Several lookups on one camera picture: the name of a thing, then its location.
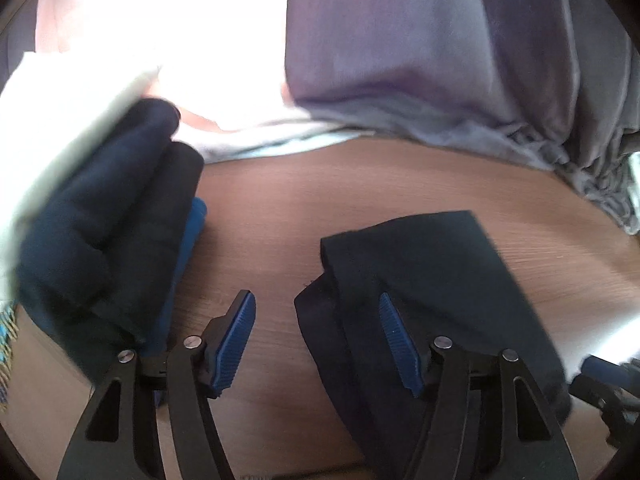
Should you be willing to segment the black pants with paw logo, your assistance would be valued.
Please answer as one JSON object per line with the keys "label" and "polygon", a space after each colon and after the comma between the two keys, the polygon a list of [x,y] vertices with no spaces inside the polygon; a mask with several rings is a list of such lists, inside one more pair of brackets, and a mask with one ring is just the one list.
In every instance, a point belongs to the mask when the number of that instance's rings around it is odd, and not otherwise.
{"label": "black pants with paw logo", "polygon": [[322,238],[322,274],[294,300],[324,390],[376,478],[406,471],[431,405],[399,377],[378,315],[389,294],[426,336],[518,352],[559,422],[572,401],[538,315],[474,214],[445,211]]}

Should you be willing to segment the yellow plaid blanket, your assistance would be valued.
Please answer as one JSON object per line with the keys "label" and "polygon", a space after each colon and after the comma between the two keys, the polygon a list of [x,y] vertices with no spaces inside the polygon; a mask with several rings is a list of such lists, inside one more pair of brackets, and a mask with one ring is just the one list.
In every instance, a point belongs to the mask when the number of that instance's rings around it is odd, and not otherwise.
{"label": "yellow plaid blanket", "polygon": [[17,303],[2,302],[0,314],[0,403],[1,409],[8,404],[8,390],[11,380],[13,348],[17,340],[18,327],[16,322]]}

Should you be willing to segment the blue folded garment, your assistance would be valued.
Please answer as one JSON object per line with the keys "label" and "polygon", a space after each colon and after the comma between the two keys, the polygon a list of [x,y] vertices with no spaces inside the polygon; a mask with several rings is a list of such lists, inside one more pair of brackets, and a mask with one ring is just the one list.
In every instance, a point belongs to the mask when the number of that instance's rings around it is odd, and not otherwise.
{"label": "blue folded garment", "polygon": [[160,315],[153,327],[151,338],[142,348],[142,356],[159,356],[167,350],[172,314],[174,313],[176,289],[184,272],[186,272],[186,266],[191,259],[194,246],[204,229],[206,216],[206,203],[199,197],[194,197],[189,217],[186,219],[186,226],[184,227],[174,274],[172,274],[170,289],[166,301],[160,309]]}

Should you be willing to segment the white sheer curtain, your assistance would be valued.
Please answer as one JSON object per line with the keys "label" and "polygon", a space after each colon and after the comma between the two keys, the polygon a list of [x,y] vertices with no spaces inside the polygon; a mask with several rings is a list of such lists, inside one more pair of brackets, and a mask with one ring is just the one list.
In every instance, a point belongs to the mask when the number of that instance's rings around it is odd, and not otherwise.
{"label": "white sheer curtain", "polygon": [[298,107],[285,76],[288,0],[38,0],[41,51],[156,68],[149,95],[174,103],[176,139],[206,162],[288,155],[360,137]]}

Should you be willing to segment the grey purple curtain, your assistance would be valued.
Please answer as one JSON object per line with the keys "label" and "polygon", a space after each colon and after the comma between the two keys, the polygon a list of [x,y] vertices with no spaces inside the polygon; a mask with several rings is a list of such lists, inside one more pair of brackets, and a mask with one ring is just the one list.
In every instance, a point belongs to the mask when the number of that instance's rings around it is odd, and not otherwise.
{"label": "grey purple curtain", "polygon": [[288,0],[317,120],[549,170],[639,229],[639,52],[605,0]]}

